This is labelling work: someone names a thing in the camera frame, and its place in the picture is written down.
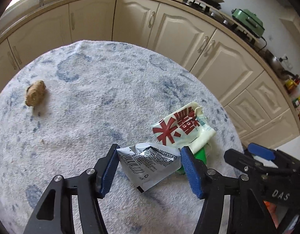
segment drawer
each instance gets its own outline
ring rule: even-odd
[[[264,109],[247,90],[244,90],[230,102],[229,107],[253,130],[260,128],[271,120]]]
[[[275,149],[299,135],[292,111],[288,109],[266,125],[240,139],[245,146],[248,146],[249,143],[256,143],[266,148]]]
[[[227,112],[229,118],[231,119],[235,129],[239,135],[239,137],[245,136],[251,133],[253,130],[249,127],[246,122],[240,118],[238,114],[235,113],[228,105],[224,107],[225,111]]]
[[[263,107],[271,119],[276,118],[289,108],[284,96],[266,71],[248,86],[247,91]]]

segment red chinese characters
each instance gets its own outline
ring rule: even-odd
[[[172,132],[177,128],[181,128],[182,131],[184,131],[184,133],[188,135],[191,131],[194,130],[195,127],[200,126],[199,122],[196,120],[192,107],[189,107],[188,109],[185,108],[177,113],[174,113],[174,116],[176,119],[170,117],[167,124],[164,120],[160,121],[159,124],[162,128],[152,128],[153,133],[161,133],[157,137],[157,139],[159,140],[159,142],[162,141],[163,145],[166,145],[166,138],[168,138],[173,144],[175,143],[173,136],[181,137],[182,134],[179,133],[180,131],[175,131],[174,135],[172,136]]]
[[[177,120],[178,126],[188,135],[191,131],[194,130],[195,127],[200,126],[199,122],[196,120],[194,116],[194,111],[192,107],[188,108],[188,115],[187,115],[187,108],[181,110],[174,114]]]
[[[166,138],[167,138],[167,137],[168,137],[168,139],[171,141],[171,143],[174,143],[174,142],[175,142],[174,139],[173,139],[173,137],[172,137],[172,135],[171,135],[171,133],[172,133],[175,129],[177,129],[177,126],[171,127],[171,126],[173,125],[174,121],[175,121],[175,119],[171,117],[171,118],[169,119],[169,121],[168,121],[168,124],[166,124],[164,120],[162,120],[162,121],[160,122],[160,126],[161,126],[162,128],[152,128],[153,133],[162,133],[162,134],[160,134],[160,135],[157,137],[157,139],[159,140],[159,142],[162,141],[162,144],[163,144],[163,145],[166,145]]]

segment cream cabinet door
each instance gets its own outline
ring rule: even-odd
[[[263,72],[241,45],[216,30],[191,73],[225,106]]]
[[[206,21],[161,3],[151,31],[148,49],[191,70],[215,31]]]
[[[6,39],[0,44],[0,92],[19,70]]]
[[[249,125],[243,119],[241,119],[240,116],[236,114],[235,111],[232,110],[228,105],[225,106],[224,109],[235,126],[239,137],[245,136],[253,131]]]
[[[72,42],[112,40],[116,0],[78,0],[69,3]]]
[[[71,44],[68,4],[28,21],[9,37],[20,68],[54,48]]]
[[[260,128],[271,120],[264,109],[247,90],[244,90],[238,97],[230,102],[229,107],[253,130]]]
[[[147,48],[159,2],[116,0],[113,41]]]
[[[294,116],[291,109],[288,109],[266,125],[240,139],[245,146],[248,146],[249,143],[256,143],[266,148],[275,149],[299,135]]]
[[[258,101],[271,119],[289,108],[284,96],[272,78],[264,71],[251,83],[247,90]]]

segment metal screw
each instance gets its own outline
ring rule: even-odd
[[[94,172],[95,172],[95,169],[94,169],[94,168],[89,168],[89,169],[86,170],[86,173],[87,173],[88,175],[93,174]]]
[[[207,173],[208,173],[209,175],[215,175],[215,174],[216,174],[216,171],[215,171],[214,169],[208,169],[208,170],[207,170]]]
[[[62,176],[61,175],[57,175],[54,177],[54,181],[60,181],[62,179]]]
[[[241,175],[241,179],[242,179],[243,181],[248,181],[248,180],[249,180],[249,176],[248,176],[248,175],[245,175],[245,174],[242,174],[242,175]]]

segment green electric grill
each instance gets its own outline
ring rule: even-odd
[[[263,22],[249,10],[234,9],[232,18],[249,30],[254,36],[262,37],[265,29]]]

